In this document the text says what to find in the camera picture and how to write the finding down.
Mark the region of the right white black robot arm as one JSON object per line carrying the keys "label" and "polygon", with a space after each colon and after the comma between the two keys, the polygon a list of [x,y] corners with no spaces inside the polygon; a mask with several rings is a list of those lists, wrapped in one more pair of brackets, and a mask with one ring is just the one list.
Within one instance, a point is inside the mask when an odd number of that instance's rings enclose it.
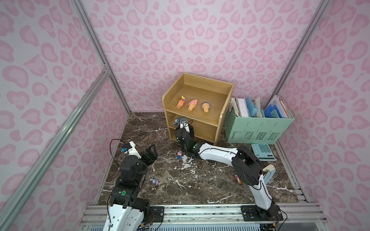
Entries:
{"label": "right white black robot arm", "polygon": [[239,180],[249,186],[255,205],[265,211],[271,208],[272,197],[265,184],[262,163],[249,148],[244,145],[239,148],[223,148],[196,141],[185,128],[176,129],[175,136],[181,151],[187,156],[233,167]]}

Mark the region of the small blue figure toy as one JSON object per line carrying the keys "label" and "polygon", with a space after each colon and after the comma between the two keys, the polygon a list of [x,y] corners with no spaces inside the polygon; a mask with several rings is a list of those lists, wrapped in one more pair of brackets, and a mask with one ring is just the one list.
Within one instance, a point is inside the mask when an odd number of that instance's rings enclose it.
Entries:
{"label": "small blue figure toy", "polygon": [[178,126],[179,125],[179,123],[180,123],[180,118],[176,118],[175,120],[174,120],[174,125],[175,126]]}

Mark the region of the small purple figure toy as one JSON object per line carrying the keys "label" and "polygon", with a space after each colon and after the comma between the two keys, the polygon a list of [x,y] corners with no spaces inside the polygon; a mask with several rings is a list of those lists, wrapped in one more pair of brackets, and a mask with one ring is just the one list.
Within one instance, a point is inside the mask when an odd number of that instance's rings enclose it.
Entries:
{"label": "small purple figure toy", "polygon": [[153,185],[158,185],[159,184],[159,181],[156,179],[156,178],[151,178],[150,179],[150,182],[153,184]]}

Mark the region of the sprinkled ice cream cone toy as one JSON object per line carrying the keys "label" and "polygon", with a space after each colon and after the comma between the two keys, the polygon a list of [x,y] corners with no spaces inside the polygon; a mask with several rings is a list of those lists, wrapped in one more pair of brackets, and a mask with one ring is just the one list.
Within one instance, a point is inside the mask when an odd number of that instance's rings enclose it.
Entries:
{"label": "sprinkled ice cream cone toy", "polygon": [[180,100],[178,101],[176,107],[180,109],[182,106],[186,104],[186,98],[184,96],[181,96]]}

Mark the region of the wooden three-tier shelf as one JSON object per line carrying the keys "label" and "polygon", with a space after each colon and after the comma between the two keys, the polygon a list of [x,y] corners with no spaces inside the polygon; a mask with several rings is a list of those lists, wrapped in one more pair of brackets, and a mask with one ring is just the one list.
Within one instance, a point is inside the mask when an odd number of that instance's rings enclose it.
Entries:
{"label": "wooden three-tier shelf", "polygon": [[[176,141],[177,126],[173,124],[174,120],[186,117],[188,121],[192,121],[190,125],[194,128],[195,140],[217,145],[233,90],[234,85],[228,82],[183,74],[162,97],[170,139]],[[176,105],[181,96],[186,98],[186,104],[178,109]],[[198,103],[195,109],[189,112],[188,104],[194,99],[197,99]],[[205,102],[210,104],[208,113],[201,108]]]}

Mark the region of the pink ice cream cone toy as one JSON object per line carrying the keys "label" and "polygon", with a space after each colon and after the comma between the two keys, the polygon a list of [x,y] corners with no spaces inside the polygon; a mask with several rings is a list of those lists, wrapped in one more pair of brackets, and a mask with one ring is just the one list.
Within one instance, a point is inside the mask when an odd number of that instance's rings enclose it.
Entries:
{"label": "pink ice cream cone toy", "polygon": [[192,112],[195,109],[197,103],[198,103],[197,99],[190,101],[188,104],[188,111]]}

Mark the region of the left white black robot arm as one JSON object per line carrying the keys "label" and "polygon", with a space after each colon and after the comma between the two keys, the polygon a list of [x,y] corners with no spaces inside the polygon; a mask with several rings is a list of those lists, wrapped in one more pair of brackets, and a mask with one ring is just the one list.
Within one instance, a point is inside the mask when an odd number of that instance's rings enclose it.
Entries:
{"label": "left white black robot arm", "polygon": [[130,146],[108,198],[104,231],[143,231],[156,219],[156,215],[150,212],[149,200],[138,197],[148,167],[158,158],[156,146],[151,145],[142,154],[137,152],[133,142]]}

